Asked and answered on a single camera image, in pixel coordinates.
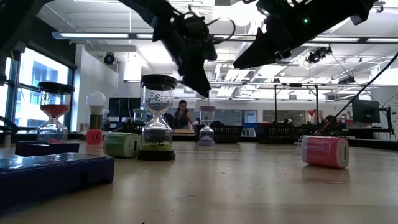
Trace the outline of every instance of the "person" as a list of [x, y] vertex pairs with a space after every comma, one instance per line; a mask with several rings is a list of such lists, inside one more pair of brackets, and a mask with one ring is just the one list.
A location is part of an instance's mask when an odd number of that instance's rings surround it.
[[174, 114], [174, 129], [191, 129], [193, 125], [193, 116], [187, 110], [187, 102], [180, 101], [178, 110]]

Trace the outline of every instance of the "light bulb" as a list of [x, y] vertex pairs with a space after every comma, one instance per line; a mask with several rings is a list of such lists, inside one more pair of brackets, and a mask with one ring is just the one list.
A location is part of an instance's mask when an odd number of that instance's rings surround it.
[[87, 95], [86, 103], [90, 107], [91, 114], [102, 115], [102, 109], [106, 103], [106, 97], [102, 92], [95, 91]]

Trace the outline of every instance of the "black crate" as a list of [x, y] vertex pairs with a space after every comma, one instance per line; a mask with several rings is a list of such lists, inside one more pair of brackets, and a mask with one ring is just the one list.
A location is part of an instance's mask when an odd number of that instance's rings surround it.
[[139, 123], [122, 123], [122, 132], [141, 135], [144, 126], [145, 124]]
[[[195, 125], [195, 135], [199, 141], [199, 132], [203, 125]], [[243, 126], [210, 126], [214, 131], [215, 143], [238, 143], [241, 140]]]
[[294, 144], [303, 135], [311, 135], [310, 128], [271, 127], [254, 128], [258, 143], [266, 144]]

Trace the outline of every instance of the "table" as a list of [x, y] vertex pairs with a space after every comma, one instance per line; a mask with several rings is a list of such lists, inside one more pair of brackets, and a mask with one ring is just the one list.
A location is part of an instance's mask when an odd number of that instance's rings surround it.
[[[174, 162], [118, 159], [113, 184], [21, 205], [2, 212], [0, 223], [398, 220], [398, 154], [393, 151], [351, 148], [348, 168], [333, 170], [306, 166], [295, 146], [241, 143], [198, 148], [194, 142], [173, 146]], [[0, 154], [11, 156], [12, 149]]]

